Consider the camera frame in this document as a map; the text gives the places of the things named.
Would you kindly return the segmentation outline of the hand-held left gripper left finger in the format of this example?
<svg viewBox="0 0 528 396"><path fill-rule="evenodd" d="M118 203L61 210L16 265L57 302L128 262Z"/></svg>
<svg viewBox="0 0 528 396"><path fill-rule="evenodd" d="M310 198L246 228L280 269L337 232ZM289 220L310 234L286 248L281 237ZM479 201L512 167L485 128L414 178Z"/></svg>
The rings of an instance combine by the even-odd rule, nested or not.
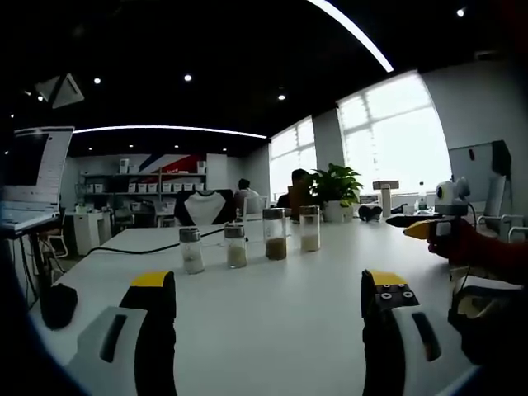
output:
<svg viewBox="0 0 528 396"><path fill-rule="evenodd" d="M66 371L89 395L175 395L176 317L174 273L144 273L79 334Z"/></svg>

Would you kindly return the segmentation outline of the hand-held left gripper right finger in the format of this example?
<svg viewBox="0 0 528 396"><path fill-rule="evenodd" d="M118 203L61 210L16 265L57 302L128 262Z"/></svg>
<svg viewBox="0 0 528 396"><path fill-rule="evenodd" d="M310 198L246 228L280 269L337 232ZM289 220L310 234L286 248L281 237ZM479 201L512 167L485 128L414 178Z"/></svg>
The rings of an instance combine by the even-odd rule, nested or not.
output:
<svg viewBox="0 0 528 396"><path fill-rule="evenodd" d="M456 395L479 367L447 319L420 305L401 277L361 273L364 395Z"/></svg>

